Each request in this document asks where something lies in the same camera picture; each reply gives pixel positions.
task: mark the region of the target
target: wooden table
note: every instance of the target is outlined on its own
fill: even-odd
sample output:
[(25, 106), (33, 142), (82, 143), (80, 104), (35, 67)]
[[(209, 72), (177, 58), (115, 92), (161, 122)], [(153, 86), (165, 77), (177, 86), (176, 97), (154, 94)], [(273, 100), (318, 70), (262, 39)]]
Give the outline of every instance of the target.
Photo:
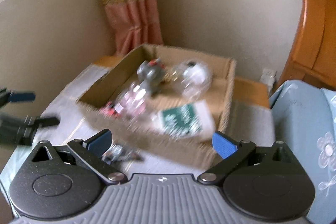
[[(121, 59), (122, 57), (119, 56), (103, 56), (94, 64), (103, 67), (114, 67)], [(269, 108), (266, 86), (262, 83), (254, 82), (241, 77), (235, 78), (233, 99), (247, 104), (254, 104)]]

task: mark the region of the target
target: wooden headboard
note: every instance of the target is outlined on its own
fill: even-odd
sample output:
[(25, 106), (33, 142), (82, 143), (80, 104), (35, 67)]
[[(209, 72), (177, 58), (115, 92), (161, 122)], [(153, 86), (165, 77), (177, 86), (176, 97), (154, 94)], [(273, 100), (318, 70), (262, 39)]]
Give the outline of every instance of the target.
[(336, 88), (336, 0), (303, 0), (293, 47), (277, 87), (289, 79)]

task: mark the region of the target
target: open cardboard box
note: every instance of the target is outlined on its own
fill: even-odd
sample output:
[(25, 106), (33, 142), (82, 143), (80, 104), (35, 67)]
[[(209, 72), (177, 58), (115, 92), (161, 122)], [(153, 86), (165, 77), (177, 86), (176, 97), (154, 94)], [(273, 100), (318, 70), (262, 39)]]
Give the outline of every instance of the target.
[[(199, 143), (193, 138), (173, 139), (157, 132), (134, 128), (125, 121), (105, 117), (99, 109), (109, 100), (115, 99), (124, 88), (137, 80), (137, 69), (145, 60), (160, 57), (163, 64), (172, 67), (185, 60), (198, 59), (208, 64), (213, 72), (210, 89), (199, 99), (206, 100), (215, 120), (216, 128), (225, 131), (234, 88), (236, 62), (202, 52), (157, 45), (143, 44), (132, 50), (120, 63), (95, 82), (78, 99), (86, 120), (97, 130), (108, 128), (113, 134), (113, 141), (127, 144), (149, 153), (179, 162), (198, 169), (208, 169), (214, 163), (216, 152), (211, 142)], [(158, 110), (176, 107), (188, 103), (174, 93), (169, 84), (163, 84), (161, 92), (151, 100)]]

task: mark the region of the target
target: gray toy in plastic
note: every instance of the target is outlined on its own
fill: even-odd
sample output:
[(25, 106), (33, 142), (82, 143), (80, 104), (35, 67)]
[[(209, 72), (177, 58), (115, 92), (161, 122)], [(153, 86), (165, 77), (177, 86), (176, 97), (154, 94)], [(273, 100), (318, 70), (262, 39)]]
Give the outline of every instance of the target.
[(166, 72), (160, 58), (150, 62), (144, 61), (137, 70), (140, 87), (151, 96), (159, 92), (159, 84)]

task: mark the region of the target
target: beige wall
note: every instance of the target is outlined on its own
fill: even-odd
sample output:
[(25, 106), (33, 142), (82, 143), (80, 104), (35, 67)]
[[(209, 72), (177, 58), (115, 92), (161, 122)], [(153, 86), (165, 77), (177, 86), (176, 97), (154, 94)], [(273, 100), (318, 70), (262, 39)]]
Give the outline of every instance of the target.
[(158, 0), (164, 42), (230, 56), (237, 74), (259, 80), (263, 68), (281, 74), (302, 0)]
[(34, 90), (17, 115), (40, 114), (87, 65), (113, 53), (100, 0), (5, 0), (0, 3), (0, 86)]

